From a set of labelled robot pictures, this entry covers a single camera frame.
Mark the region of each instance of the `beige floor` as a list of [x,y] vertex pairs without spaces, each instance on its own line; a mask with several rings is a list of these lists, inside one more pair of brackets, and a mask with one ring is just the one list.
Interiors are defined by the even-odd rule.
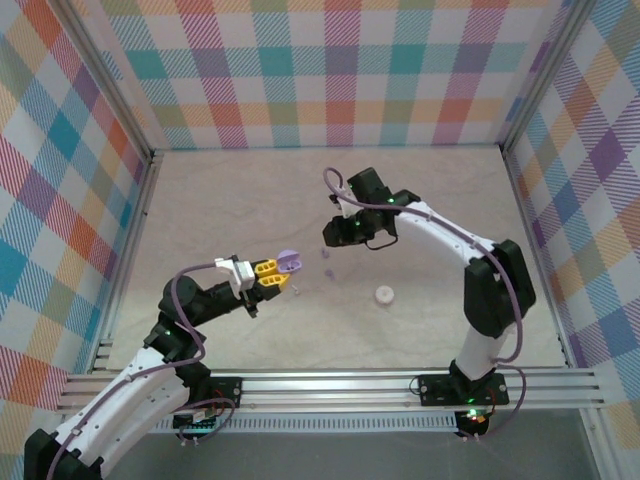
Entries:
[[[326,166],[345,177],[374,166],[392,191],[408,188],[479,235],[518,242],[538,303],[526,318],[521,365],[562,365],[511,186],[496,148],[297,149],[167,154],[142,235],[114,347],[122,368],[155,322],[162,288],[179,269],[233,253],[247,260],[302,253],[289,289],[260,305],[257,319],[236,311],[200,327],[205,363],[218,368],[442,367],[462,345],[463,272],[408,241],[320,253],[321,231],[337,214],[322,182]],[[324,272],[332,269],[336,280]],[[225,279],[205,272],[203,287]],[[395,302],[373,300],[390,285]],[[513,348],[513,338],[504,353]]]

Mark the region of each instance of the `white cylinder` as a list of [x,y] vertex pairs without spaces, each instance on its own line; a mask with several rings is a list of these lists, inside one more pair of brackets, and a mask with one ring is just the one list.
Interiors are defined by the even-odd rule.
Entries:
[[493,359],[499,355],[508,335],[505,331],[498,338],[485,337],[469,327],[462,351],[456,358],[456,366],[469,380],[484,377],[495,367]]

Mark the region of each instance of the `small purple piece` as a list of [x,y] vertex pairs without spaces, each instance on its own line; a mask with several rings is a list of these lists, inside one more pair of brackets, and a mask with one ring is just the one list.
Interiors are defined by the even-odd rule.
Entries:
[[295,250],[283,250],[276,259],[279,273],[296,273],[302,268],[300,254]]

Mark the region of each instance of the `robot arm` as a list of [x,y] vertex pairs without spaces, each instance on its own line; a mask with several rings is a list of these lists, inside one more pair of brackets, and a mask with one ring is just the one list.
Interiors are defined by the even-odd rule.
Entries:
[[330,195],[342,215],[334,217],[323,230],[327,246],[365,244],[371,248],[369,241],[379,231],[386,230],[395,239],[392,243],[398,238],[410,238],[464,269],[464,312],[471,327],[460,354],[451,364],[448,382],[453,396],[457,397],[451,404],[466,403],[492,380],[495,359],[506,340],[507,329],[515,322],[505,282],[482,251],[491,252],[507,273],[524,317],[536,297],[522,251],[510,240],[498,244],[466,231],[439,215],[412,192],[391,193],[373,168],[354,175],[337,191],[351,202],[371,208]]
[[[280,273],[276,260],[250,263],[234,256],[217,259],[215,266],[230,280],[209,290],[201,289],[187,276],[177,281],[178,301],[194,327],[239,307],[255,317],[257,304],[277,296],[290,277],[289,273]],[[54,466],[55,480],[105,478],[158,421],[183,409],[186,403],[214,399],[222,393],[239,406],[241,379],[215,378],[201,362],[184,362],[196,356],[198,347],[179,321],[171,299],[171,282],[164,289],[159,308],[158,322],[144,340],[144,347],[107,388],[53,433],[37,430],[29,437],[25,444],[26,480],[45,480],[61,448],[64,450]],[[174,423],[189,424],[193,420],[191,414],[174,416]]]

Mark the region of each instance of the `colorful plaid backdrop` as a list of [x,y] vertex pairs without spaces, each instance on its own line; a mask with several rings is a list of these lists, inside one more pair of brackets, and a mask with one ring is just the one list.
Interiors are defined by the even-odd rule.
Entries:
[[515,149],[562,324],[640,472],[640,0],[600,0]]
[[0,478],[87,359],[142,161],[45,0],[0,0]]
[[188,149],[495,143],[571,1],[74,4],[152,140]]

